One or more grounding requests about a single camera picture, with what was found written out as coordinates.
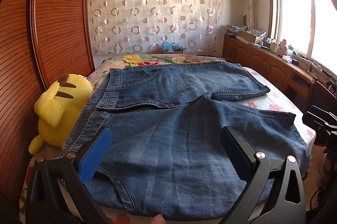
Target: cardboard box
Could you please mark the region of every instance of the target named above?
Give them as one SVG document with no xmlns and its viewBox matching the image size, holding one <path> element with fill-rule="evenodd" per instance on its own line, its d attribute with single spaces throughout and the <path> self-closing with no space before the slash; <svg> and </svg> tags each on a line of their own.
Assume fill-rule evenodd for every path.
<svg viewBox="0 0 337 224">
<path fill-rule="evenodd" d="M 251 34 L 247 33 L 246 31 L 242 31 L 241 34 L 240 34 L 240 37 L 243 38 L 244 40 L 246 40 L 247 42 L 250 42 L 250 43 L 260 44 L 261 42 L 263 42 L 263 38 L 259 38 L 259 37 L 256 37 L 254 35 L 251 35 Z"/>
<path fill-rule="evenodd" d="M 184 49 L 172 49 L 173 51 L 169 51 L 168 49 L 164 50 L 164 54 L 182 54 L 184 52 Z"/>
</svg>

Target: plush toy arm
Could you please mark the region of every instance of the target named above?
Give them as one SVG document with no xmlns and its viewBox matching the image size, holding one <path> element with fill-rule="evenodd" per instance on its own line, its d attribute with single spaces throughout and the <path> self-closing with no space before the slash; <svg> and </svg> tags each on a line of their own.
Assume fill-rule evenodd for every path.
<svg viewBox="0 0 337 224">
<path fill-rule="evenodd" d="M 35 155 L 43 146 L 44 140 L 41 138 L 40 135 L 37 135 L 28 147 L 29 153 Z"/>
<path fill-rule="evenodd" d="M 57 127 L 61 121 L 64 106 L 54 100 L 60 84 L 54 82 L 35 102 L 34 109 L 40 118 L 45 120 L 50 126 Z"/>
</svg>

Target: denim shorts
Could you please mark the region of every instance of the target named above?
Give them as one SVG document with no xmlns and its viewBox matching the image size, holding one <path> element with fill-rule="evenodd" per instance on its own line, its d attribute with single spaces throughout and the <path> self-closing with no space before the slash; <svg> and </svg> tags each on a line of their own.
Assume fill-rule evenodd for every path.
<svg viewBox="0 0 337 224">
<path fill-rule="evenodd" d="M 295 156 L 302 174 L 309 167 L 310 149 L 294 127 L 294 114 L 231 102 L 269 91 L 231 63 L 110 69 L 62 154 L 77 151 L 107 126 L 112 144 L 86 182 L 99 205 L 176 221 L 223 217 L 246 183 L 220 143 L 222 127 L 232 126 L 269 158 Z"/>
</svg>

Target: hand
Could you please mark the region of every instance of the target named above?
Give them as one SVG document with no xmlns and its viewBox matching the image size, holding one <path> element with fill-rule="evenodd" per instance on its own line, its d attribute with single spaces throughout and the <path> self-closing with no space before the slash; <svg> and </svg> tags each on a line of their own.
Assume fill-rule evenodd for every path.
<svg viewBox="0 0 337 224">
<path fill-rule="evenodd" d="M 330 170 L 331 170 L 331 161 L 327 158 L 327 152 L 328 148 L 324 147 L 323 149 L 323 160 L 322 160 L 322 165 L 320 168 L 319 176 L 317 178 L 317 186 L 318 188 L 322 188 L 326 185 L 326 183 L 330 180 Z"/>
<path fill-rule="evenodd" d="M 151 219 L 149 224 L 166 224 L 165 219 L 163 218 L 163 215 L 156 215 L 154 218 Z"/>
</svg>

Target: window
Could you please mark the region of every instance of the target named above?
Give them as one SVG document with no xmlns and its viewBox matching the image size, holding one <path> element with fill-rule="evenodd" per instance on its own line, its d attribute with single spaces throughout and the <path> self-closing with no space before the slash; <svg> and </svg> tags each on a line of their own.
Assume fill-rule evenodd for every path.
<svg viewBox="0 0 337 224">
<path fill-rule="evenodd" d="M 337 10 L 331 0 L 271 0 L 269 36 L 337 75 Z"/>
</svg>

